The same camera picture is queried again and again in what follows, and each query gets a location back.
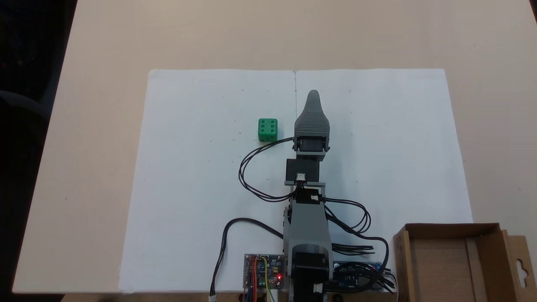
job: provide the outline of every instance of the robotic arm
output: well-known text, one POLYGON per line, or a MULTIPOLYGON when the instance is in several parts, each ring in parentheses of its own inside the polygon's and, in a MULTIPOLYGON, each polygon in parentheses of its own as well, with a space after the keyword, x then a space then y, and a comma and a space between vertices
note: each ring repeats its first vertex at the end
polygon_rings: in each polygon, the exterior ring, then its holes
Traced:
POLYGON ((319 182, 319 163, 330 149, 330 124, 317 90, 310 91, 302 114, 295 122, 296 159, 287 160, 285 184, 291 192, 284 211, 284 254, 289 278, 290 302, 321 302, 323 284, 332 278, 332 241, 325 217, 325 183, 319 182))

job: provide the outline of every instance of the green dice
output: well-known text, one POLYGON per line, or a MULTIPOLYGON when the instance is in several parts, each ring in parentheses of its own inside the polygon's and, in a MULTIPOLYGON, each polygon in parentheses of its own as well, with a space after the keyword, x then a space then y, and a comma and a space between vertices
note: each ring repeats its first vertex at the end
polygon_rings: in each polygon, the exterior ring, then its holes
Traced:
POLYGON ((273 142, 278 140, 278 120, 259 119, 257 126, 259 141, 273 142))

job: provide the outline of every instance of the dark floor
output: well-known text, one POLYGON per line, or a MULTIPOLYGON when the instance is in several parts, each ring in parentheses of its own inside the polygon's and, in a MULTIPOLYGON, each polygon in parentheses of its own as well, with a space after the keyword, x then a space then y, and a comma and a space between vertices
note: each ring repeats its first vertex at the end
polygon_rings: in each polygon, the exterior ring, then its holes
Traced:
POLYGON ((75 0, 0 0, 0 301, 14 273, 52 112, 75 0))

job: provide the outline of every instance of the yellow wire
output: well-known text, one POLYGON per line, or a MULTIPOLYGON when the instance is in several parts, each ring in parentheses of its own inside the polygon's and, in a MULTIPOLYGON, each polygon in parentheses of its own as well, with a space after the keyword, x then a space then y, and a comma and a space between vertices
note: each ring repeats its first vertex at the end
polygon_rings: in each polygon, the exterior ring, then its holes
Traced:
POLYGON ((272 292, 269 289, 269 278, 267 276, 267 271, 269 270, 269 264, 267 263, 267 259, 265 257, 262 257, 263 261, 265 261, 265 285, 267 287, 267 298, 270 296, 272 299, 272 302, 274 302, 274 298, 272 297, 272 292))

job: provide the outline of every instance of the red wire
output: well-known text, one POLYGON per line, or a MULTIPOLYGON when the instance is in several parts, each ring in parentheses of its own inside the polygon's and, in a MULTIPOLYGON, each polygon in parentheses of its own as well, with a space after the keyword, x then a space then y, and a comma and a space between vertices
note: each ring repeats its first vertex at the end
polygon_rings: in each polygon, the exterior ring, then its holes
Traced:
POLYGON ((257 301, 257 256, 254 256, 255 259, 253 260, 253 302, 257 301))

